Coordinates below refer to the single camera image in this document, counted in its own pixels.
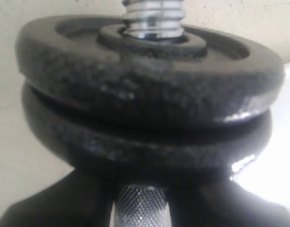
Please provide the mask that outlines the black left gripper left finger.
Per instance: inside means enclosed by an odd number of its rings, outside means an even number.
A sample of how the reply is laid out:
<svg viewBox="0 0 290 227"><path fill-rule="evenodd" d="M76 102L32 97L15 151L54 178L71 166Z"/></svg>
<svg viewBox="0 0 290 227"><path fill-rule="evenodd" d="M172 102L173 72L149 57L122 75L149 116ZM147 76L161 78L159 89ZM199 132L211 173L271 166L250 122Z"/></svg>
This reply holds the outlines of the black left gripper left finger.
<svg viewBox="0 0 290 227"><path fill-rule="evenodd" d="M0 227L107 227L114 184L74 170L50 187L12 204Z"/></svg>

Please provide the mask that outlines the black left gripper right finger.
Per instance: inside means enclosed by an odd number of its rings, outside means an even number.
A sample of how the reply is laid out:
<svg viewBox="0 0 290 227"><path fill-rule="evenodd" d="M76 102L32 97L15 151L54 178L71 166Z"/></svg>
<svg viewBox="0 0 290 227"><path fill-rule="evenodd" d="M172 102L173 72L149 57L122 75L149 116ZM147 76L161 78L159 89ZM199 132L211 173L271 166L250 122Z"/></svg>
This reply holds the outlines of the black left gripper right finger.
<svg viewBox="0 0 290 227"><path fill-rule="evenodd" d="M228 178L178 178L168 185L174 227L290 227L290 213Z"/></svg>

